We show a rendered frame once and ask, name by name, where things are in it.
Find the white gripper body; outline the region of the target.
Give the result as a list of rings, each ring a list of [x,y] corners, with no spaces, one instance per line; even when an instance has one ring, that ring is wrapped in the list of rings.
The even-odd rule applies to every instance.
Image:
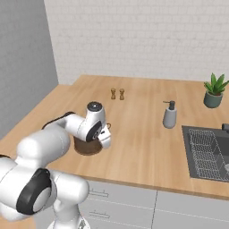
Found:
[[[98,140],[103,148],[109,148],[111,145],[111,133],[110,131],[102,131],[98,135]]]

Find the grey drawer front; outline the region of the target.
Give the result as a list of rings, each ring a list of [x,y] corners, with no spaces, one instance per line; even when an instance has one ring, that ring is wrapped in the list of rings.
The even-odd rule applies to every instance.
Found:
[[[229,221],[157,209],[152,229],[229,229]]]
[[[151,229],[154,209],[127,206],[95,199],[80,204],[80,211],[91,229]],[[89,216],[89,212],[107,213],[110,217]]]
[[[156,207],[165,212],[229,222],[229,200],[158,191]]]
[[[94,181],[89,181],[89,190],[101,192],[105,191],[109,194],[108,198],[89,195],[90,199],[103,200],[111,203],[148,209],[154,207],[157,194],[156,191],[150,189]]]

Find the grey soap dispenser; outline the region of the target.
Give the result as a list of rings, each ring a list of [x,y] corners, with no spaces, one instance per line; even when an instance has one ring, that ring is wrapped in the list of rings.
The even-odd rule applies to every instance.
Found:
[[[173,129],[176,125],[177,109],[173,100],[168,101],[169,106],[165,109],[163,125],[167,129]]]

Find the dark grey sink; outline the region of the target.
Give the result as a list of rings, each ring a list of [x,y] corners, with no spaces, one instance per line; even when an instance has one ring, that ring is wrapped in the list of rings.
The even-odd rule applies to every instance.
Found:
[[[222,127],[220,129],[211,129],[211,128],[204,128],[204,127],[192,127],[192,126],[183,125],[182,135],[183,135],[183,141],[186,150],[186,157],[187,157],[191,178],[201,179],[197,176],[195,171],[195,165],[191,153],[189,129],[212,131],[216,136],[217,143],[219,145],[219,148],[221,149],[226,165],[229,166],[229,131],[223,131]]]

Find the green potted plant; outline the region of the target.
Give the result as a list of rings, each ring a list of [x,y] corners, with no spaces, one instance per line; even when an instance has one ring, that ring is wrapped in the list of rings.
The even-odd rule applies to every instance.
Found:
[[[206,89],[204,97],[204,105],[208,108],[217,108],[221,104],[225,87],[229,84],[229,81],[225,81],[225,76],[222,74],[219,78],[214,73],[211,74],[210,82],[205,82],[204,87]]]

